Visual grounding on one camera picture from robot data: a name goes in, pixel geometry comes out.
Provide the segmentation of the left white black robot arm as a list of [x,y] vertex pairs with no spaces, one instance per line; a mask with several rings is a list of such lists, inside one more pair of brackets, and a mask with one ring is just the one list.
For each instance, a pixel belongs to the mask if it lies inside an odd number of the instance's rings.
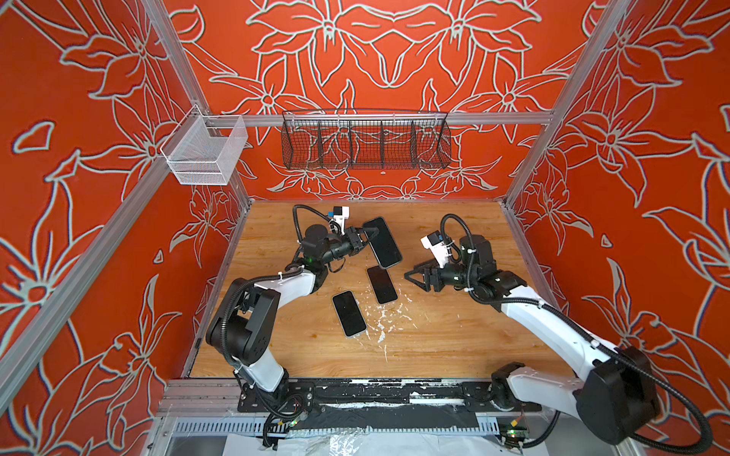
[[296,204],[292,215],[298,243],[292,261],[273,275],[235,279],[205,333],[205,342],[252,387],[260,404],[281,418],[300,412],[303,401],[292,406],[292,412],[285,411],[292,400],[289,376],[270,350],[279,308],[315,294],[334,273],[334,261],[393,240],[378,225],[347,226],[349,210],[344,206],[326,215]]

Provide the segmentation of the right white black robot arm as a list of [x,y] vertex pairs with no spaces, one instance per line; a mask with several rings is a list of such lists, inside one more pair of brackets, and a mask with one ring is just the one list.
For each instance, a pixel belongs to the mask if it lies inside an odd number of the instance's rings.
[[[433,259],[414,266],[405,273],[405,279],[426,292],[452,287],[467,293],[474,302],[494,308],[529,330],[573,372],[570,377],[557,376],[513,362],[492,373],[488,399],[498,410],[509,412],[523,403],[533,403],[553,411],[540,436],[530,439],[502,431],[502,446],[519,451],[540,446],[566,414],[612,446],[631,439],[679,455],[697,455],[712,447],[708,419],[689,398],[654,374],[646,355],[589,332],[539,296],[522,277],[500,269],[492,245],[471,233],[465,220],[455,214],[445,215],[439,228],[421,243]],[[640,429],[661,412],[659,390],[690,412],[700,433],[695,442],[665,444],[640,435]]]

